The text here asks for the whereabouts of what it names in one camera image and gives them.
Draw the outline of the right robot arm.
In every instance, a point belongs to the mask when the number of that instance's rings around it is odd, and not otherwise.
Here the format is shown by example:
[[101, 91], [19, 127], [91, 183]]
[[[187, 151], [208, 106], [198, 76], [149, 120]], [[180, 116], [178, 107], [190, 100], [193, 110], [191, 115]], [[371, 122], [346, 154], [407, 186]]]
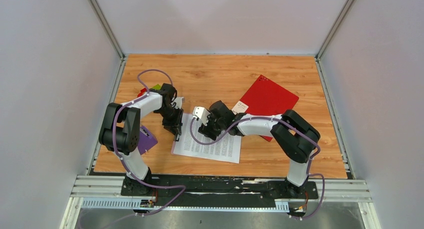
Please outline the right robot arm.
[[199, 121], [197, 131], [217, 143], [224, 136], [262, 136], [275, 139], [289, 158], [286, 176], [286, 193], [298, 198], [306, 190], [312, 159], [320, 153], [320, 133], [296, 111], [286, 110], [283, 114], [254, 115], [232, 112], [222, 101], [209, 108], [196, 106], [192, 120]]

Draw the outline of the red folder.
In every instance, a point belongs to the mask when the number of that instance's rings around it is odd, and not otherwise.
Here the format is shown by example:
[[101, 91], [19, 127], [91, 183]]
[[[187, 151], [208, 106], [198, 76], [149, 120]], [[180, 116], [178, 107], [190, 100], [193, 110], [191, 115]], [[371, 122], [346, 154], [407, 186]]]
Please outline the red folder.
[[231, 111], [235, 115], [249, 114], [254, 123], [269, 124], [272, 116], [292, 110], [298, 100], [297, 95], [261, 74]]

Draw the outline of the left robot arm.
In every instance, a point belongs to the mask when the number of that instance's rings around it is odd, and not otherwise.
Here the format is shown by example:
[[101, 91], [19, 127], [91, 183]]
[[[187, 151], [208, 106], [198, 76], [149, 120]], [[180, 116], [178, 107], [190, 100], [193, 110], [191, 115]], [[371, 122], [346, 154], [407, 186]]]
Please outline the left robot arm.
[[114, 152], [126, 170], [126, 177], [135, 181], [133, 187], [142, 196], [152, 192], [153, 182], [139, 150], [144, 134], [141, 120], [150, 113], [159, 114], [164, 129], [179, 138], [184, 100], [172, 84], [164, 83], [160, 89], [147, 90], [134, 100], [111, 102], [106, 107], [98, 141]]

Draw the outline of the printed paper sheet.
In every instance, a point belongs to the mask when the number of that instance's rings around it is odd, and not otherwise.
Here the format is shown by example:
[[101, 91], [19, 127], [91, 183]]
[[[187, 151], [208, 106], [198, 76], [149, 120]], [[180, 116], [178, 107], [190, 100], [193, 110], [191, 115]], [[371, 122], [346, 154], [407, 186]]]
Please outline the printed paper sheet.
[[238, 164], [240, 162], [241, 141], [240, 136], [226, 134], [218, 142], [209, 144], [213, 140], [200, 134], [197, 129], [202, 124], [194, 121], [192, 125], [194, 136], [205, 145], [197, 143], [190, 133], [192, 115], [185, 113], [182, 116], [182, 132], [174, 149], [174, 154], [194, 158], [209, 159], [221, 162]]

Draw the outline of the pink paper sheet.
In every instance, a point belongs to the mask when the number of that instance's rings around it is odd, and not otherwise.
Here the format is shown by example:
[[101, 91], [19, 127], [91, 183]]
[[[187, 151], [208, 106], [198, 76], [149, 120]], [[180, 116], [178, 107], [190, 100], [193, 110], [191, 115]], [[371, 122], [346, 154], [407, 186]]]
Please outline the pink paper sheet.
[[174, 151], [175, 151], [176, 143], [177, 143], [177, 141], [175, 141], [175, 140], [172, 142], [172, 148], [171, 148], [171, 154], [172, 155], [175, 154]]

